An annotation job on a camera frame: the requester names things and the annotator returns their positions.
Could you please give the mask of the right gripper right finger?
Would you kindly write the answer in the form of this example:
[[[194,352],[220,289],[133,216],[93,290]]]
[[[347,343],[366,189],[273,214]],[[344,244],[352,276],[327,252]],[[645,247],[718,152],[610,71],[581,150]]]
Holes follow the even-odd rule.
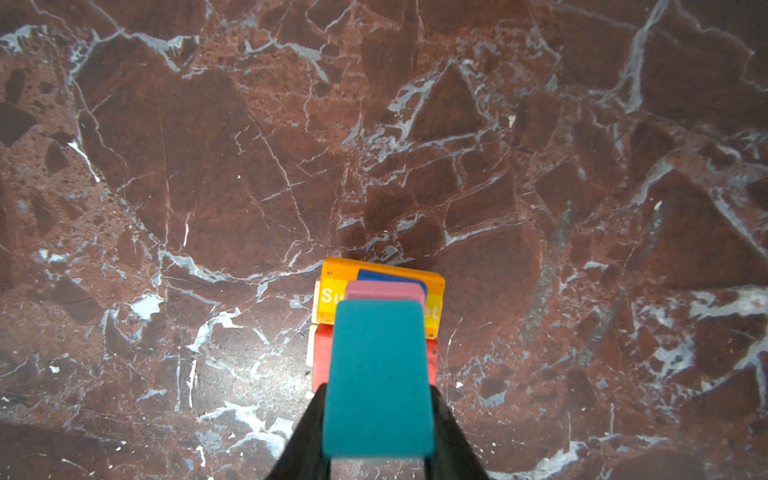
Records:
[[[424,460],[426,478],[489,480],[440,391],[431,386],[430,393],[435,448]]]

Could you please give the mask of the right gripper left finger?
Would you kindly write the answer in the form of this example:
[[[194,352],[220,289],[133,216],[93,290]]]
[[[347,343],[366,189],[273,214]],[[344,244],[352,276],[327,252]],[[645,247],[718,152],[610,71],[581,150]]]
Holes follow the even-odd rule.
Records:
[[[323,419],[327,384],[322,384],[299,420],[267,479],[327,480],[331,460],[323,453]]]

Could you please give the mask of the teal block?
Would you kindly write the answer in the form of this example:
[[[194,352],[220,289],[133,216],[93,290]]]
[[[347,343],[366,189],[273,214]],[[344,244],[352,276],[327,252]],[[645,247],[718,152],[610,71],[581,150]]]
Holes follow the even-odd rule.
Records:
[[[434,452],[424,318],[418,302],[339,304],[322,448],[331,459],[412,459]]]

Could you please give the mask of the red block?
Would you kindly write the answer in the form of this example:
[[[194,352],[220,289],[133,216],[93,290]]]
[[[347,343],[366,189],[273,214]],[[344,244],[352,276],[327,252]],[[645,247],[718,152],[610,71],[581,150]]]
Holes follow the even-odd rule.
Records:
[[[312,360],[311,389],[313,391],[316,391],[322,384],[328,382],[332,350],[332,337],[333,327],[330,325],[318,325],[314,330],[310,348]],[[429,383],[432,386],[436,386],[438,367],[438,342],[436,340],[427,340],[426,345]]]

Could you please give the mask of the pink block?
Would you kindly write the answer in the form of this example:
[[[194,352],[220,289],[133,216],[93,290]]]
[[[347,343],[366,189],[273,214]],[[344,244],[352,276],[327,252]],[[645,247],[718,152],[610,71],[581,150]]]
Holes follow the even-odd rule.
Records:
[[[355,280],[347,284],[344,299],[415,301],[424,306],[427,294],[413,282]]]

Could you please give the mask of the yellow cylinder block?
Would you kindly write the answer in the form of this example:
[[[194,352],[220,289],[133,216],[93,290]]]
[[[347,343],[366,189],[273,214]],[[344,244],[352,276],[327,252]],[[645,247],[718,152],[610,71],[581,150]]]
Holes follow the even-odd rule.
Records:
[[[337,305],[344,299],[346,286],[350,281],[357,280],[357,273],[360,269],[402,275],[424,281],[428,288],[424,307],[425,334],[429,340],[437,339],[446,289],[446,280],[443,276],[429,271],[337,257],[327,258],[322,265],[317,312],[319,324],[332,325],[334,323]]]

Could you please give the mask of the blue cube block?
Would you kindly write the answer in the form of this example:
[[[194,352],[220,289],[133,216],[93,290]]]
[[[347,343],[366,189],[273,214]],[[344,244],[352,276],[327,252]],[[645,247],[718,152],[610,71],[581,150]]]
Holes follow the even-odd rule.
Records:
[[[389,273],[368,270],[368,269],[360,269],[357,273],[356,279],[358,281],[413,283],[418,285],[423,290],[425,295],[428,294],[428,288],[424,281],[416,278],[410,278],[407,276],[389,274]]]

